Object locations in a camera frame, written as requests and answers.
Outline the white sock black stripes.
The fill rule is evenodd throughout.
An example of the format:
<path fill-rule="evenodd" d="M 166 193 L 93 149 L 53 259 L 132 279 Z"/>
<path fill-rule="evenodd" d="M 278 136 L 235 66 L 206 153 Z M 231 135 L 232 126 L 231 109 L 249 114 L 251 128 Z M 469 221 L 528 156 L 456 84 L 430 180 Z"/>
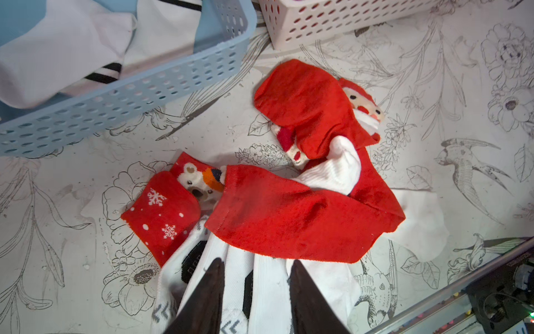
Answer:
<path fill-rule="evenodd" d="M 83 95 L 174 58 L 192 55 L 201 15 L 201 1 L 138 1 L 136 30 L 125 55 L 61 93 Z"/>

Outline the light blue plastic basket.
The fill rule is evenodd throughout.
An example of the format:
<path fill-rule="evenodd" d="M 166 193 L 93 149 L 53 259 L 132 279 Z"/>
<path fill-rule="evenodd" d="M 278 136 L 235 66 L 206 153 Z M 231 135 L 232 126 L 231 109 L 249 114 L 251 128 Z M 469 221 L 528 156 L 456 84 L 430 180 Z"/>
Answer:
<path fill-rule="evenodd" d="M 58 94 L 33 109 L 1 105 L 1 155 L 39 158 L 240 71 L 257 24 L 251 1 L 203 1 L 190 56 L 154 66 L 85 95 Z"/>

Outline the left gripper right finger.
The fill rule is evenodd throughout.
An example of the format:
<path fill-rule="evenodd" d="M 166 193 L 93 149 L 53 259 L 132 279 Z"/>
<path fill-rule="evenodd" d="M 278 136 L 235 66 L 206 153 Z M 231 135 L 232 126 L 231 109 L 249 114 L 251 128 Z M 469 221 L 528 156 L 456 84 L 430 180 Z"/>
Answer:
<path fill-rule="evenodd" d="M 329 307 L 300 260 L 295 260 L 291 267 L 289 293 L 294 333 L 350 333 Z"/>

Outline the large plain red sock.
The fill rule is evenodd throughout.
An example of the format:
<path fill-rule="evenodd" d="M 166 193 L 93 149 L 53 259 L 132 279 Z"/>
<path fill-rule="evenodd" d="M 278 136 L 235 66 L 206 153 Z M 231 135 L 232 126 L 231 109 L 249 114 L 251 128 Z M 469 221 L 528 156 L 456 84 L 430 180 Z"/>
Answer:
<path fill-rule="evenodd" d="M 263 256 L 358 262 L 406 216 L 366 149 L 349 195 L 313 190 L 263 168 L 228 166 L 223 196 L 205 226 L 227 244 Z"/>

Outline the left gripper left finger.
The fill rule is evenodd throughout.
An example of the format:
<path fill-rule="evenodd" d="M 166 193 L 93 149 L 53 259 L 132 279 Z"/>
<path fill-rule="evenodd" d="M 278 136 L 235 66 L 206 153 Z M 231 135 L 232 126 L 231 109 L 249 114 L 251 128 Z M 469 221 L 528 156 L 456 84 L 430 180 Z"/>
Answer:
<path fill-rule="evenodd" d="M 224 287 L 225 265 L 220 258 L 216 258 L 164 333 L 220 333 Z"/>

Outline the white plastic basket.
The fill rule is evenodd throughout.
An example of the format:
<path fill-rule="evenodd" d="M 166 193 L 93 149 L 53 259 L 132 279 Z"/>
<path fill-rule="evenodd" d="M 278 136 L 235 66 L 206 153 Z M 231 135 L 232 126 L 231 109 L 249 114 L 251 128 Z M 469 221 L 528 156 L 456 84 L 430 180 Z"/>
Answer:
<path fill-rule="evenodd" d="M 260 1 L 273 48 L 293 50 L 436 6 L 432 0 Z"/>

